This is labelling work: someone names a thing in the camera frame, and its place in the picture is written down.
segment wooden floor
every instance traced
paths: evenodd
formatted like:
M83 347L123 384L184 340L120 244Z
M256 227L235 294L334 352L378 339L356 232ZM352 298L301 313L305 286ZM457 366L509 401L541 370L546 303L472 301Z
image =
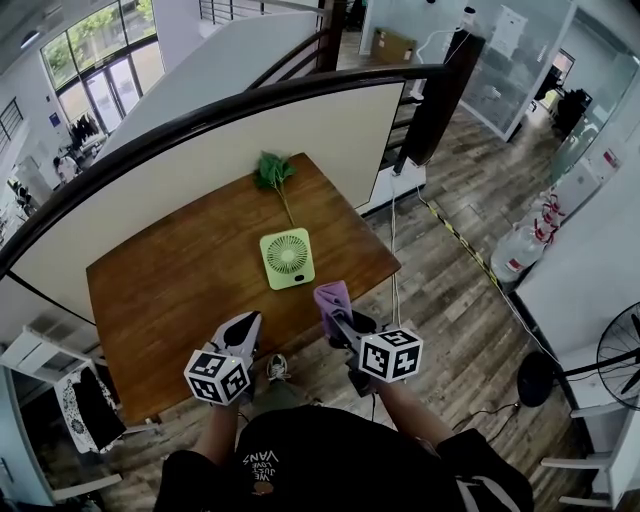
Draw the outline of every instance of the wooden floor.
M438 151L427 168L424 198L485 256L497 239L519 219L549 178L547 164L559 146L543 113L525 123L511 144L495 137L464 110L454 114ZM425 340L420 374L409 384L445 421L454 425L469 413L497 409L517 401L516 371L534 344L474 260L429 213L416 195L396 204L397 257L403 325ZM390 243L391 210L367 222ZM381 319L391 318L390 280L357 301L356 307ZM332 350L317 330L306 348L292 343L287 353L293 382L325 404L371 416L369 397L357 396L347 379L345 354ZM110 511L151 510L163 458L192 446L208 407L188 400L161 415L157 433L142 433L96 460L80 460L65 443L37 447L54 486L76 484L105 471L119 471L124 481L102 491ZM251 408L243 409L251 417ZM509 415L477 415L461 428L495 435ZM391 426L384 407L375 420ZM581 496L585 472L539 466L544 456L581 455L579 436L569 420L569 406L559 388L543 407L522 409L493 444L522 471L535 490L536 510L563 510L562 494ZM626 510L634 510L633 503Z

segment sneaker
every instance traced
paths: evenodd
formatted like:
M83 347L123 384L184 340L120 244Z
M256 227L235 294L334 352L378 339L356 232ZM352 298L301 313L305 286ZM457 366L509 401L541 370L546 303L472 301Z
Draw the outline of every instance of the sneaker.
M267 377L269 382L274 380L286 380L291 375L287 373L287 360L282 354L274 354L267 364Z

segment cardboard box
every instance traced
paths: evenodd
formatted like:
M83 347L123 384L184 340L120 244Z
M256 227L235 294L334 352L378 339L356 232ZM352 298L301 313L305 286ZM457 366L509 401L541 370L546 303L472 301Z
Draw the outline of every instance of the cardboard box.
M376 28L371 55L386 64L409 64L416 47L414 39L406 38L386 28Z

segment wooden table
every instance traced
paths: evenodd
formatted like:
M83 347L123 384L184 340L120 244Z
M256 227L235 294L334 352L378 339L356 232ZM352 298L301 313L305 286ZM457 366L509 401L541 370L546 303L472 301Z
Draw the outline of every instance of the wooden table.
M263 314L260 354L320 321L313 289L343 279L355 299L400 267L353 207L303 154L286 182L297 226L309 231L314 282L269 288L263 235L291 229L273 190L251 175L173 212L87 269L91 303L127 422L190 396L183 370L194 349L235 315Z

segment sticker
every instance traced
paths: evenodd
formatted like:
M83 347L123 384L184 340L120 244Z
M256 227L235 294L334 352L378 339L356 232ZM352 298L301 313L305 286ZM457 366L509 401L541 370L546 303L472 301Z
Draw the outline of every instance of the sticker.
M511 258L507 263L507 268L513 272L520 272L524 267L515 258Z
M527 21L527 18L503 5L502 14L498 18L489 46L507 59L511 59L513 52L518 47Z
M49 121L51 121L54 128L60 124L60 117L58 117L57 112L54 112L49 116Z
M620 167L620 160L618 160L618 157L614 155L613 151L611 151L610 148L604 152L604 159L614 169Z

